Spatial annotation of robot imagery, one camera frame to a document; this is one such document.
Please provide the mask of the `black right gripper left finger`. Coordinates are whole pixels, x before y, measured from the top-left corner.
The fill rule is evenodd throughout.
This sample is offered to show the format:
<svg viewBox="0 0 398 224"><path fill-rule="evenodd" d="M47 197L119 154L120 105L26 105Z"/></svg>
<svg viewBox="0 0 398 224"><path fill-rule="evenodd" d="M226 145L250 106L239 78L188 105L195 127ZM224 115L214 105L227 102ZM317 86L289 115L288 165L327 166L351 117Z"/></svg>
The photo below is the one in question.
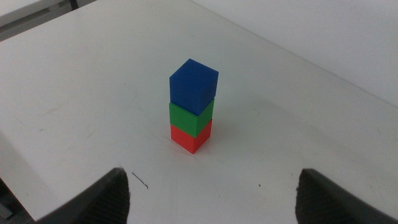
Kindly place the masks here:
<svg viewBox="0 0 398 224"><path fill-rule="evenodd" d="M129 209L127 174L122 168L113 168L82 193L42 217L37 223L126 224Z"/></svg>

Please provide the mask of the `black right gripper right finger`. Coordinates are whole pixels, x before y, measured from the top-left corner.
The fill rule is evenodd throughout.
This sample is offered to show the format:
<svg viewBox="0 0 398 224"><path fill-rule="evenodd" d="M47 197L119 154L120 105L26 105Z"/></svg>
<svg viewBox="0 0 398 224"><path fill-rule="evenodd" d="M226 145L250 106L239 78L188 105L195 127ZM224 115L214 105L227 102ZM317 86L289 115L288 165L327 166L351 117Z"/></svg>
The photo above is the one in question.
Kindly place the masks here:
<svg viewBox="0 0 398 224"><path fill-rule="evenodd" d="M397 224L397 219L370 206L315 169L303 169L297 187L299 224Z"/></svg>

